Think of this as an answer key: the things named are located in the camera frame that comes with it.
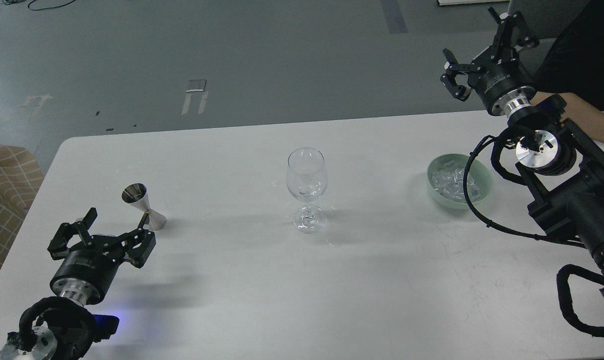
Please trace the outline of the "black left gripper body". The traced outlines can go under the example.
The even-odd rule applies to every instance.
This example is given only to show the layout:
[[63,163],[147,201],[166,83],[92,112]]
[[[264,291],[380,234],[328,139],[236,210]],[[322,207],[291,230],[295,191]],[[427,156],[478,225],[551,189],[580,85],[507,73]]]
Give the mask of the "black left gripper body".
[[49,245],[53,260],[62,264],[50,281],[55,296],[72,300],[80,306],[101,303],[126,255],[123,235],[92,235],[87,243],[68,247],[62,240]]

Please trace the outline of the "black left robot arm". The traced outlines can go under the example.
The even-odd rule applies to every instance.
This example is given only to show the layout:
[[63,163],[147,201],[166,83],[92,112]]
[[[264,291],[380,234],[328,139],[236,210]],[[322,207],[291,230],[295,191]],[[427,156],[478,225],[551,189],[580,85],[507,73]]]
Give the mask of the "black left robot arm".
[[101,303],[122,264],[142,268],[156,244],[151,210],[144,210],[137,227],[121,235],[90,234],[97,210],[74,223],[62,223],[47,251],[61,265],[44,297],[24,310],[18,330],[9,332],[0,360],[79,360],[92,344],[117,332],[119,318],[91,313]]

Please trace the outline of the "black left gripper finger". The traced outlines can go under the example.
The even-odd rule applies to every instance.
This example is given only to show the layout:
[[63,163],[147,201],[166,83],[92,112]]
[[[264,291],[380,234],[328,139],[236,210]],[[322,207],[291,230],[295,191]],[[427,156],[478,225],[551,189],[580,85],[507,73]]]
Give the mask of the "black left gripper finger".
[[[96,221],[97,216],[97,209],[91,207],[83,218],[73,223],[64,222],[60,224],[47,247],[50,257],[53,260],[62,260],[77,249],[93,248],[96,242],[88,230]],[[79,237],[80,242],[69,246],[69,242],[75,236]]]
[[155,233],[146,228],[136,228],[121,235],[101,235],[100,251],[115,264],[128,263],[141,269],[156,245]]

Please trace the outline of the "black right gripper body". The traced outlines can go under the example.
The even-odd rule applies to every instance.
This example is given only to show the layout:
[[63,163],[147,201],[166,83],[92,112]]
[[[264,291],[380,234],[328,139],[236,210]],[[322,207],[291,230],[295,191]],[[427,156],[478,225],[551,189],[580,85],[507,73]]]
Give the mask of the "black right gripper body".
[[536,91],[532,76],[512,47],[488,47],[475,59],[480,67],[471,75],[471,87],[491,116],[510,116],[514,108],[507,104],[518,97],[531,100]]

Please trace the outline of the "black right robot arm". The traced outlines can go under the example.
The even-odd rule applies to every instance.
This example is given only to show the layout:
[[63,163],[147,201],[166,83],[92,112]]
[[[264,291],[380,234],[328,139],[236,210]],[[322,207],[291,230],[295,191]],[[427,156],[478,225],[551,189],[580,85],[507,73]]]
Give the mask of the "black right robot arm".
[[[470,153],[464,167],[464,202],[488,228],[506,234],[589,251],[599,268],[563,266],[556,275],[560,310],[576,330],[604,338],[604,326],[588,325],[575,313],[569,278],[572,275],[601,285],[604,297],[604,151],[575,121],[562,120],[566,100],[553,94],[533,105],[532,77],[521,64],[518,48],[534,48],[532,34],[521,12],[489,14],[497,25],[495,37],[471,63],[459,63],[443,50],[446,64],[440,80],[453,98],[466,101],[477,93],[487,114],[507,117],[507,127],[487,135]],[[527,187],[533,196],[528,214],[543,230],[530,234],[505,227],[476,209],[468,177],[477,156],[492,145],[491,165],[503,179]]]

